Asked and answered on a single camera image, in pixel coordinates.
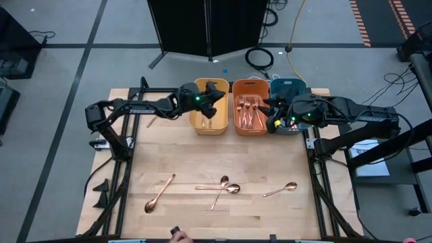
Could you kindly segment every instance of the gray carpet floor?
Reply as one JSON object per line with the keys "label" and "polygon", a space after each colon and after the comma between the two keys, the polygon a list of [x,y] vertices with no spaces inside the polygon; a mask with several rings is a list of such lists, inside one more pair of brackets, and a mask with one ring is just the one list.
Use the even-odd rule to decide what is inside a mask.
{"label": "gray carpet floor", "polygon": [[[28,31],[52,30],[49,43],[87,42],[101,0],[0,0],[0,4]],[[264,43],[287,42],[299,0],[290,0],[278,12],[279,23],[269,28]],[[330,26],[326,23],[337,23]],[[143,0],[107,0],[95,43],[157,43],[149,8]],[[295,43],[362,43],[348,1],[307,2],[296,29]],[[269,48],[275,56],[270,74],[294,78],[283,48]],[[15,242],[33,196],[34,189],[84,49],[43,49],[33,77],[9,84],[21,93],[0,148],[0,242]],[[148,65],[160,54],[158,49],[92,49],[67,117],[47,185],[36,211],[27,241],[74,237],[81,208],[84,183],[90,174],[95,152],[88,146],[84,108],[106,99],[112,88],[138,86],[145,76],[152,87],[176,87],[200,77],[235,81],[261,74],[244,61],[245,51],[206,59],[168,53],[151,70]],[[260,53],[252,61],[265,63]],[[361,103],[385,86],[383,76],[400,74],[406,63],[396,59],[395,49],[298,48],[291,54],[296,69],[309,87],[330,88],[333,95]],[[375,105],[393,105],[402,97],[393,87]],[[412,125],[431,118],[422,92],[417,87],[400,105],[398,112]],[[404,130],[408,128],[401,122]],[[425,148],[424,144],[416,145]],[[430,156],[427,151],[412,151],[414,159]],[[432,201],[432,172],[421,174],[429,202]],[[408,209],[418,206],[410,186],[358,186],[360,216],[379,238],[403,240],[432,234],[428,225],[432,215],[409,217]]]}

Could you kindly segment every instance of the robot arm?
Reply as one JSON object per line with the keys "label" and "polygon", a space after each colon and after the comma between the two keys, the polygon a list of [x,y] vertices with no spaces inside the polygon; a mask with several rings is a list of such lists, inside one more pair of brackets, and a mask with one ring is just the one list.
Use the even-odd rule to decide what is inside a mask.
{"label": "robot arm", "polygon": [[302,94],[288,100],[272,98],[264,100],[270,108],[259,107],[268,118],[269,133],[281,126],[281,119],[324,128],[328,125],[343,125],[367,122],[366,126],[333,139],[320,138],[313,142],[316,157],[328,157],[342,147],[350,148],[356,142],[372,137],[393,138],[400,133],[399,116],[393,107],[358,105],[344,97],[322,97]]}
{"label": "robot arm", "polygon": [[[200,92],[198,86],[189,83],[181,86],[166,98],[158,101],[99,101],[85,110],[87,126],[92,132],[99,132],[111,145],[113,158],[124,161],[129,158],[126,138],[118,136],[111,125],[117,118],[126,114],[157,115],[165,119],[177,119],[183,113],[200,111],[207,118],[216,114],[213,104],[225,95],[217,90],[212,82],[206,83],[206,91]],[[108,117],[105,108],[112,111]]]}

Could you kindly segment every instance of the wooden table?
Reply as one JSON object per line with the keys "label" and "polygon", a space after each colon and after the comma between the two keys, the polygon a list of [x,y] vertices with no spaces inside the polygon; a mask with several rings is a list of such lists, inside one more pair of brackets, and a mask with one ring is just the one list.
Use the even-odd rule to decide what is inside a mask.
{"label": "wooden table", "polygon": [[[313,89],[313,92],[329,94],[328,89]],[[126,99],[127,94],[128,89],[113,89],[109,99]],[[157,100],[165,96],[146,93],[144,99]],[[276,234],[278,239],[320,239],[303,136],[239,136],[233,125],[232,110],[230,104],[229,126],[220,136],[197,135],[189,124],[188,114],[176,121],[158,118],[149,128],[146,125],[153,116],[140,117],[122,238],[170,238],[169,230],[178,225],[196,239],[269,239],[270,234]],[[113,125],[117,133],[122,122],[119,118]],[[338,135],[336,126],[321,129],[323,138]],[[92,170],[110,156],[109,151],[96,152]],[[345,161],[341,151],[333,158]],[[102,212],[102,209],[92,208],[100,192],[93,192],[91,188],[105,178],[111,180],[113,167],[114,162],[111,162],[90,181],[77,234],[85,232]],[[328,162],[327,170],[336,207],[362,234],[346,167]],[[146,214],[146,202],[155,197],[173,173],[177,176],[159,199],[157,208]],[[218,185],[223,175],[229,176],[230,183],[237,183],[242,189],[235,195],[222,192],[215,210],[210,211],[217,191],[195,190],[194,187]],[[288,182],[296,182],[297,190],[262,197]],[[118,203],[113,210],[110,233],[114,232],[117,208]],[[324,203],[323,209],[330,234]]]}

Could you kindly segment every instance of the copper spoon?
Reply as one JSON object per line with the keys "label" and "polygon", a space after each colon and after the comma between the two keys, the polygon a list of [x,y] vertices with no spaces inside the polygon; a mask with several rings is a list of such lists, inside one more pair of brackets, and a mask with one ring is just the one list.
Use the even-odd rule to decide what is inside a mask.
{"label": "copper spoon", "polygon": [[242,108],[242,110],[243,110],[243,117],[242,117],[242,122],[240,123],[240,127],[241,128],[243,128],[243,125],[244,125],[244,120],[246,119],[246,111],[243,109],[243,107],[244,107],[244,99],[240,96],[239,98],[238,98],[238,104],[239,104],[239,106]]}
{"label": "copper spoon", "polygon": [[290,182],[290,183],[286,184],[282,189],[274,190],[272,192],[266,193],[266,194],[263,195],[263,197],[273,195],[273,194],[275,194],[277,192],[281,192],[283,190],[293,191],[296,188],[297,188],[297,183],[296,182]]}
{"label": "copper spoon", "polygon": [[[221,178],[221,187],[225,188],[226,186],[228,186],[229,182],[230,182],[230,179],[228,178],[227,175],[222,176],[222,178]],[[219,195],[221,194],[222,190],[223,189],[220,189],[219,192],[217,193],[216,199],[213,202],[213,204],[211,205],[211,209],[210,210],[213,210],[215,208],[217,199],[219,198]]]}
{"label": "copper spoon", "polygon": [[237,111],[238,111],[238,126],[242,127],[242,118],[240,117],[242,116],[242,107],[238,105]]}
{"label": "copper spoon", "polygon": [[247,112],[247,115],[248,115],[248,118],[249,118],[249,121],[251,121],[251,114],[250,114],[250,111],[249,111],[249,108],[250,108],[250,101],[248,100],[248,99],[246,99],[246,101],[244,102],[244,106],[245,106],[245,108],[246,108],[246,112]]}
{"label": "copper spoon", "polygon": [[237,184],[231,184],[226,188],[220,186],[195,186],[195,190],[226,190],[231,194],[235,194],[240,191],[240,186]]}
{"label": "copper spoon", "polygon": [[251,106],[252,106],[252,119],[249,121],[249,127],[250,127],[250,129],[253,129],[254,128],[254,121],[255,121],[255,113],[256,113],[255,110],[258,107],[257,100],[255,99],[255,97],[253,99],[253,103],[251,104]]}
{"label": "copper spoon", "polygon": [[169,184],[174,180],[175,176],[176,176],[175,174],[171,175],[171,178],[167,181],[167,183],[165,183],[165,185],[162,187],[162,190],[158,193],[158,195],[154,199],[152,199],[146,203],[146,206],[144,207],[144,211],[146,213],[151,213],[151,212],[153,212],[153,210],[155,210],[157,199],[159,199],[159,197],[162,195],[162,192],[165,189],[167,189]]}
{"label": "copper spoon", "polygon": [[264,128],[263,122],[261,121],[261,118],[259,117],[258,106],[259,106],[259,99],[258,99],[258,102],[254,103],[252,105],[252,108],[254,109],[254,112],[256,112],[256,116],[258,117],[259,124],[261,125],[261,128]]}

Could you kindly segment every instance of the teal bin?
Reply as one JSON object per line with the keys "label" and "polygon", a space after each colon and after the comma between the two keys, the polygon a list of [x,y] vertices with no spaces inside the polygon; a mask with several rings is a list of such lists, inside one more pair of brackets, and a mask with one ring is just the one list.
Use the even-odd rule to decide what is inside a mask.
{"label": "teal bin", "polygon": [[[306,92],[306,83],[297,78],[278,78],[270,83],[270,97],[275,97],[277,94],[292,89],[286,95],[287,100],[292,100],[297,95],[303,95]],[[291,128],[287,128],[287,121],[285,118],[281,119],[281,127],[276,129],[277,134],[296,135],[303,130],[307,130],[310,125],[297,124]]]}

